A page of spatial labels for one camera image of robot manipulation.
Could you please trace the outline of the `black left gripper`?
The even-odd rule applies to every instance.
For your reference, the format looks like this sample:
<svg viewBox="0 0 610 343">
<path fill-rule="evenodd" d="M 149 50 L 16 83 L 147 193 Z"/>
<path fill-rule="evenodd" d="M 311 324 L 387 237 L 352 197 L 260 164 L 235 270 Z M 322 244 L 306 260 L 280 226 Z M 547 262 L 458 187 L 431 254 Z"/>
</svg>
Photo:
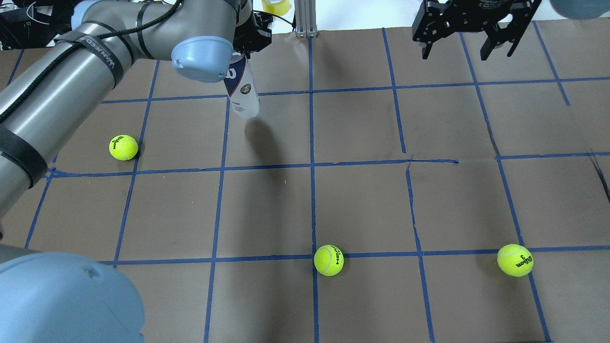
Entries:
<svg viewBox="0 0 610 343">
<path fill-rule="evenodd" d="M 266 13 L 254 13 L 252 0 L 238 1 L 238 18 L 233 48 L 240 54 L 260 52 L 272 43 L 270 24 L 273 17 Z"/>
</svg>

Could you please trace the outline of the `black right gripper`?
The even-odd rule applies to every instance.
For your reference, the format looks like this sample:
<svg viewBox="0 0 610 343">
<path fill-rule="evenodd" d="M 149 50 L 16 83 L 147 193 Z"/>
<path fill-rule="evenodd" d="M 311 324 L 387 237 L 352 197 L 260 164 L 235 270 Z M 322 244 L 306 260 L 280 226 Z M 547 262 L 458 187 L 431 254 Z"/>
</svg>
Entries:
<svg viewBox="0 0 610 343">
<path fill-rule="evenodd" d="M 512 44 L 506 54 L 512 57 L 540 4 L 540 0 L 423 0 L 413 22 L 412 40 L 427 60 L 436 41 L 456 32 L 484 31 L 482 61 L 504 43 Z"/>
</svg>

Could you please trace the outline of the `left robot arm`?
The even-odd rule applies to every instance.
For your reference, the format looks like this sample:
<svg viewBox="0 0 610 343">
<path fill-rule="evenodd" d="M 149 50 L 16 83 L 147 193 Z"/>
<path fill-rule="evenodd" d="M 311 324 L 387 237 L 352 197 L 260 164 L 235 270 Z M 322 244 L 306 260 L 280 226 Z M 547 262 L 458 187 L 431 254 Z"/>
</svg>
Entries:
<svg viewBox="0 0 610 343">
<path fill-rule="evenodd" d="M 48 166 L 139 59 L 190 80 L 228 80 L 237 53 L 272 41 L 250 0 L 83 0 L 72 30 L 1 92 L 1 214 Z M 144 309 L 115 268 L 68 252 L 1 246 L 3 343 L 142 343 Z"/>
</svg>

